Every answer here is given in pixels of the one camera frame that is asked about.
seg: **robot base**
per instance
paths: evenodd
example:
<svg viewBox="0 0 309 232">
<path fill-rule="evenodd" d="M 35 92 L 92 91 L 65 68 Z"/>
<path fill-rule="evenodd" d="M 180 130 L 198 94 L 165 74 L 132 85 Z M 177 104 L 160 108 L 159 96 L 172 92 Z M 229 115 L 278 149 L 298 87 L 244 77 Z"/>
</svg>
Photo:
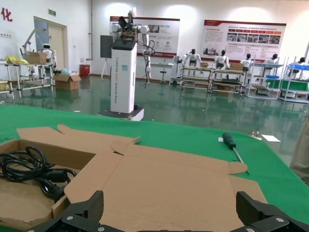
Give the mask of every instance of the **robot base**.
<svg viewBox="0 0 309 232">
<path fill-rule="evenodd" d="M 99 112 L 98 115 L 107 116 L 107 117 L 115 117 L 124 120 L 130 121 L 141 121 L 144 117 L 144 108 L 139 107 L 136 110 L 133 110 L 130 114 L 126 113 L 118 113 L 110 110 L 105 110 L 103 112 Z"/>
</svg>

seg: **screwdriver shaft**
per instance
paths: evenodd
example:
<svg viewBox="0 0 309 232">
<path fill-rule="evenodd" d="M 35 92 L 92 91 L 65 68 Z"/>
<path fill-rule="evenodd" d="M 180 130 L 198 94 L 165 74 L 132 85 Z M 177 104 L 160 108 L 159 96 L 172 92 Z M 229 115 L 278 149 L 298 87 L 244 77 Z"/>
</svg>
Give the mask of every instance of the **screwdriver shaft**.
<svg viewBox="0 0 309 232">
<path fill-rule="evenodd" d="M 236 155 L 237 155 L 239 161 L 242 162 L 242 163 L 244 163 L 244 162 L 242 161 L 242 158 L 241 158 L 240 155 L 238 154 L 236 148 L 233 148 L 233 150 L 235 151 L 235 153 L 236 153 Z"/>
</svg>

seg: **white tripod stand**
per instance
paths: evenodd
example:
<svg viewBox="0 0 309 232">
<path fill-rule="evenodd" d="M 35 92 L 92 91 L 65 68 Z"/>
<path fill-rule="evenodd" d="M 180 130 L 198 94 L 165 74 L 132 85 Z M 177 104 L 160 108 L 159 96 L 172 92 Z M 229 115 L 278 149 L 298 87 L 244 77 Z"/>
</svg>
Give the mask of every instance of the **white tripod stand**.
<svg viewBox="0 0 309 232">
<path fill-rule="evenodd" d="M 105 58 L 105 61 L 104 61 L 104 65 L 103 65 L 103 71 L 102 71 L 102 74 L 101 74 L 101 79 L 103 80 L 103 75 L 104 75 L 104 71 L 105 71 L 105 67 L 107 66 L 107 70 L 108 70 L 108 77 L 109 77 L 109 79 L 110 79 L 110 66 L 108 65 L 108 62 L 107 62 L 107 60 L 108 60 L 109 58 Z"/>
</svg>

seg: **black screwdriver handle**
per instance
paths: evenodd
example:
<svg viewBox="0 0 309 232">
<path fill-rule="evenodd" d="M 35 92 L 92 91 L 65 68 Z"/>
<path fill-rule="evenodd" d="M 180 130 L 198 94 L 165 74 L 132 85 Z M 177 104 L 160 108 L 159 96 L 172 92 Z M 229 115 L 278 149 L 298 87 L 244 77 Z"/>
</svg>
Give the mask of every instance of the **black screwdriver handle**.
<svg viewBox="0 0 309 232">
<path fill-rule="evenodd" d="M 222 138 L 223 142 L 227 145 L 229 149 L 233 150 L 233 148 L 236 148 L 236 143 L 234 143 L 233 137 L 229 133 L 224 133 L 222 135 Z"/>
</svg>

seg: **metal shelf rack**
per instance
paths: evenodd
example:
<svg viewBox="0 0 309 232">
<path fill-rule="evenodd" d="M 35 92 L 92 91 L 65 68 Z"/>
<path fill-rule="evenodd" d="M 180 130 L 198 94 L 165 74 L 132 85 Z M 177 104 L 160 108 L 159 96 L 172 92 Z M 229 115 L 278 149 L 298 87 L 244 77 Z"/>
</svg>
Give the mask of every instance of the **metal shelf rack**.
<svg viewBox="0 0 309 232">
<path fill-rule="evenodd" d="M 294 63 L 293 63 L 294 65 L 291 65 L 291 66 L 287 65 L 287 67 L 286 67 L 286 68 L 288 68 L 288 67 L 291 68 L 291 73 L 293 73 L 294 70 L 299 70 L 299 71 L 309 70 L 309 65 L 300 66 L 300 65 L 295 65 L 295 63 L 296 63 L 296 57 L 294 59 Z M 308 104 L 309 103 L 309 101 L 308 101 L 308 97 L 309 97 L 309 90 L 308 90 L 309 81 L 295 80 L 295 79 L 292 79 L 292 76 L 293 75 L 290 75 L 288 78 L 283 78 L 283 81 L 281 82 L 281 85 L 280 85 L 281 95 L 279 96 L 279 99 L 282 100 L 282 101 L 285 101 L 285 102 L 298 102 L 298 103 L 307 103 Z M 288 81 L 287 88 L 283 88 L 282 87 L 284 81 Z M 307 86 L 306 86 L 307 90 L 290 89 L 291 88 L 291 83 L 307 84 Z M 288 97 L 289 93 L 295 94 L 294 97 Z M 299 95 L 305 95 L 305 99 L 298 99 L 297 97 Z"/>
<path fill-rule="evenodd" d="M 6 91 L 0 91 L 0 93 L 10 93 L 12 95 L 12 98 L 14 98 L 14 93 L 13 93 L 13 85 L 12 85 L 12 79 L 11 79 L 11 74 L 9 70 L 9 65 L 8 64 L 0 64 L 0 66 L 6 67 L 7 72 L 8 72 L 8 81 L 0 80 L 0 84 L 8 83 L 9 84 L 9 90 Z"/>
<path fill-rule="evenodd" d="M 274 80 L 274 79 L 271 79 L 271 78 L 267 78 L 267 77 L 264 77 L 265 76 L 265 71 L 266 69 L 276 69 L 276 75 L 278 73 L 278 68 L 280 67 L 283 67 L 285 65 L 285 59 L 284 59 L 284 62 L 283 64 L 267 64 L 267 63 L 256 63 L 255 62 L 255 59 L 254 59 L 254 62 L 253 62 L 253 67 L 252 67 L 252 76 L 253 73 L 254 73 L 254 68 L 255 67 L 260 67 L 260 68 L 264 68 L 264 71 L 263 71 L 263 74 L 262 76 L 255 76 L 257 78 L 260 79 L 260 82 L 261 84 L 258 85 L 258 86 L 254 86 L 252 85 L 252 79 L 253 78 L 250 78 L 250 82 L 249 82 L 249 87 L 248 87 L 248 92 L 246 93 L 246 96 L 248 98 L 257 98 L 257 99 L 267 99 L 267 100 L 277 100 L 278 97 L 279 97 L 279 93 L 280 93 L 280 89 L 279 88 L 274 88 L 274 86 L 267 86 L 267 87 L 263 87 L 262 84 L 263 84 L 263 81 L 264 80 Z M 279 80 L 279 86 L 281 86 L 281 80 L 282 80 L 282 77 L 283 77 L 283 73 L 281 73 L 281 78 L 279 79 L 276 79 L 276 80 Z M 251 91 L 251 86 L 253 86 L 253 88 L 256 89 L 255 92 Z M 260 91 L 263 91 L 265 94 L 260 94 L 258 95 L 258 90 Z"/>
<path fill-rule="evenodd" d="M 194 72 L 194 74 L 195 72 L 209 72 L 209 76 L 208 77 L 197 77 L 197 76 L 191 76 L 191 75 L 184 75 L 185 71 Z M 220 69 L 213 69 L 213 68 L 184 66 L 182 70 L 181 90 L 183 88 L 195 88 L 195 89 L 207 90 L 209 93 L 212 93 L 212 91 L 218 91 L 218 92 L 231 92 L 231 93 L 241 94 L 241 89 L 243 87 L 242 82 L 233 81 L 230 79 L 217 79 L 214 77 L 217 73 L 244 75 L 243 71 L 220 70 Z M 196 87 L 196 84 L 203 84 L 205 85 L 205 87 Z M 213 89 L 212 88 L 213 86 L 236 87 L 236 88 L 240 88 L 240 91 Z"/>
<path fill-rule="evenodd" d="M 53 65 L 48 64 L 5 64 L 8 68 L 8 75 L 11 78 L 9 67 L 15 67 L 17 73 L 17 86 L 16 90 L 22 91 L 27 89 L 44 88 L 53 86 Z M 28 76 L 21 75 L 21 67 L 26 67 L 28 70 Z M 38 67 L 40 75 L 34 75 L 32 71 L 34 67 Z M 50 76 L 46 75 L 46 68 L 50 69 Z"/>
</svg>

